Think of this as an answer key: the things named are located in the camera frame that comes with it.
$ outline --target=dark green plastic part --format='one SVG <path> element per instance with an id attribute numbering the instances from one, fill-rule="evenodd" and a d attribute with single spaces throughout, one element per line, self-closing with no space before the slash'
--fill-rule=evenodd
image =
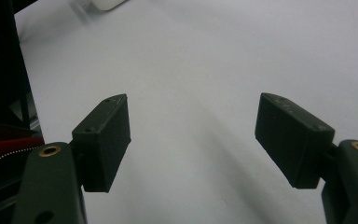
<path id="1" fill-rule="evenodd" d="M 127 95 L 101 101 L 72 131 L 84 190 L 108 192 L 131 141 Z"/>
<path id="2" fill-rule="evenodd" d="M 84 224 L 83 209 L 70 146 L 54 143 L 35 149 L 28 157 L 12 223 Z"/>
<path id="3" fill-rule="evenodd" d="M 322 154 L 332 145 L 334 129 L 290 100 L 262 93 L 255 138 L 292 187 L 315 189 Z"/>

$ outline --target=white object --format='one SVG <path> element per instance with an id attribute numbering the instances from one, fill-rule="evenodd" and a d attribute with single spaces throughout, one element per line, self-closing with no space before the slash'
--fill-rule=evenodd
<path id="1" fill-rule="evenodd" d="M 107 11 L 116 6 L 120 3 L 124 2 L 124 0 L 91 0 L 91 2 L 100 10 Z"/>

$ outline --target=white table surface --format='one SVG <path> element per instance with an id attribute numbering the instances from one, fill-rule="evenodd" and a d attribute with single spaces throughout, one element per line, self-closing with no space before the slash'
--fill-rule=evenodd
<path id="1" fill-rule="evenodd" d="M 46 142 L 127 93 L 131 138 L 89 223 L 325 223 L 255 140 L 259 94 L 358 139 L 358 1 L 39 0 L 16 15 Z"/>

